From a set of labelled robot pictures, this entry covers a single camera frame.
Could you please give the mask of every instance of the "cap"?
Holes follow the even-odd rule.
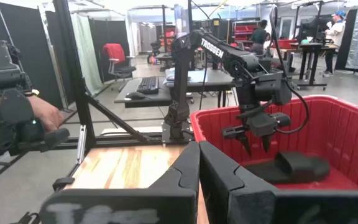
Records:
[[[332,14],[332,16],[335,16],[335,15],[341,16],[342,18],[345,18],[346,13],[343,10],[338,10],[334,14]]]

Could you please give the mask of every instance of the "man in white shirt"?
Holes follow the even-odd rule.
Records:
[[[345,15],[346,13],[342,10],[336,11],[335,14],[333,14],[333,21],[335,22],[335,24],[330,29],[325,31],[326,38],[331,39],[331,43],[337,48],[335,50],[327,50],[326,52],[327,69],[323,72],[324,77],[333,76],[333,57],[342,43],[342,37],[345,30]]]

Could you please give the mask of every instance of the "slide sandal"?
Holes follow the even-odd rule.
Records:
[[[330,165],[316,156],[278,152],[271,161],[245,168],[271,184],[300,184],[323,180],[329,174]]]

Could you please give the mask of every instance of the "keyboard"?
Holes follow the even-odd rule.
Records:
[[[158,77],[142,78],[142,81],[136,91],[143,94],[158,93]]]

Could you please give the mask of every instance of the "person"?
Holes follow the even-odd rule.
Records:
[[[334,25],[330,29],[325,30],[326,38],[332,40],[332,44],[336,49],[330,49],[326,51],[326,70],[322,73],[323,77],[333,76],[333,58],[342,43],[342,37],[345,30],[345,12],[342,10],[336,11],[333,14]]]
[[[28,99],[34,114],[36,117],[40,118],[47,131],[53,131],[59,128],[59,126],[63,123],[63,115],[56,107],[36,96],[30,96]]]
[[[264,54],[266,26],[267,20],[264,19],[259,23],[258,29],[256,29],[251,35],[251,40],[253,41],[253,44],[250,48],[250,52],[255,53],[258,57],[263,57]]]

